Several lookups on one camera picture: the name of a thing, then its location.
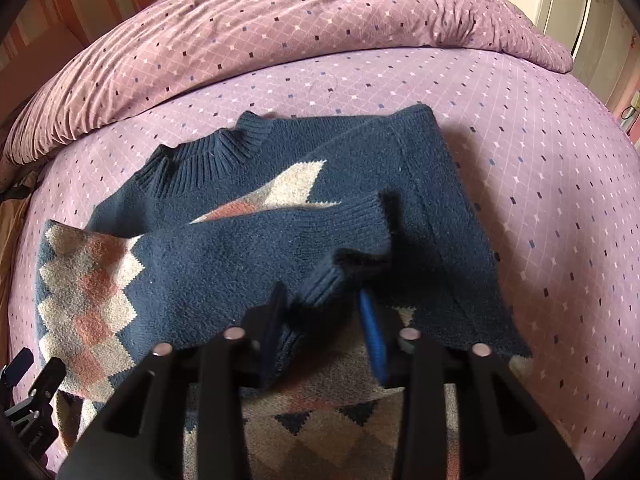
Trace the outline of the navy argyle knit sweater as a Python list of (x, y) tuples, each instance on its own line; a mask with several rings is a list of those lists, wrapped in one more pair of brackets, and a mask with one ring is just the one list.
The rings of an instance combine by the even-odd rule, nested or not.
[(267, 118), (160, 146), (82, 229), (48, 221), (37, 337), (67, 375), (67, 445), (153, 344), (181, 350), (239, 325), (285, 286), (265, 385), (246, 388), (259, 479), (382, 478), (392, 441), (375, 426), (399, 398), (371, 377), (352, 303), (366, 290), (446, 346), (530, 350), (500, 290), (432, 110)]

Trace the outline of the tan brown pillow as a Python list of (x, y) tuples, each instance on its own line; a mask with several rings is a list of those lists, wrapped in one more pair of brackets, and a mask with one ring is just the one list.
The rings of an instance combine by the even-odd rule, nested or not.
[(1, 195), (0, 230), (0, 361), (9, 362), (9, 315), (15, 252), (20, 238), (28, 205), (37, 186), (38, 172), (31, 171)]

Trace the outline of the purple diamond-pattern bed sheet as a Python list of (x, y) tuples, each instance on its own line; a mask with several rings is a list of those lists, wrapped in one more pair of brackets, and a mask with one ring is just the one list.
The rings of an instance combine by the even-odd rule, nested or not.
[(10, 351), (37, 344), (43, 223), (84, 226), (160, 144), (206, 136), (247, 110), (388, 114), (417, 102), (433, 110), (491, 239), (534, 354), (527, 387), (595, 476), (639, 415), (639, 156), (577, 79), (504, 54), (405, 48), (265, 68), (64, 148), (43, 170), (16, 248)]

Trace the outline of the white door frame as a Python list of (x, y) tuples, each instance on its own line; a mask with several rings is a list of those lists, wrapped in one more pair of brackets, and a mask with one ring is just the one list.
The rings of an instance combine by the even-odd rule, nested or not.
[(639, 34), (617, 0), (510, 0), (544, 34), (564, 44), (572, 74), (612, 112), (639, 77)]

